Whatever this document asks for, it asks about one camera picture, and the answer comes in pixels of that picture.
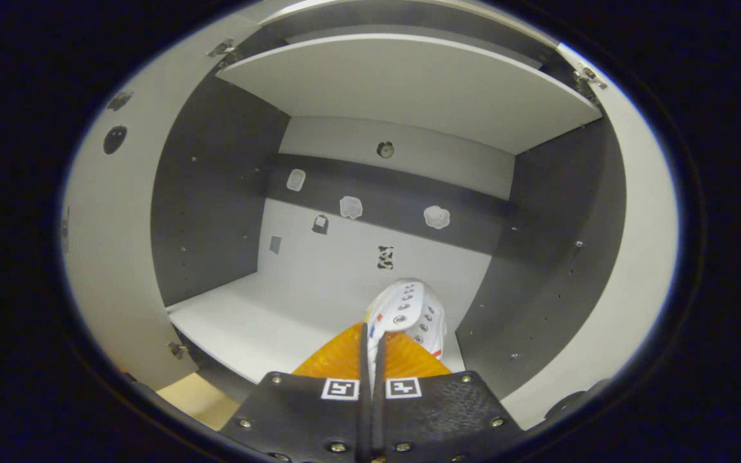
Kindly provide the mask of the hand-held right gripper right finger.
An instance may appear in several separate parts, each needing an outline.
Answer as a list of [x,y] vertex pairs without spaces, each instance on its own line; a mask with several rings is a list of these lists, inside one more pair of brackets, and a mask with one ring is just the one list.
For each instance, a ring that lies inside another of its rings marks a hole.
[[524,435],[479,373],[449,373],[407,335],[383,335],[374,384],[376,459],[488,462]]

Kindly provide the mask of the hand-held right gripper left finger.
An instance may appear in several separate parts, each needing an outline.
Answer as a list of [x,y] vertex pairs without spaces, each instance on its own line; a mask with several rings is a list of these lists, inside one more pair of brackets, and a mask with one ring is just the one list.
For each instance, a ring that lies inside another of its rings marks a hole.
[[337,337],[353,376],[268,372],[221,434],[280,462],[369,461],[367,324]]

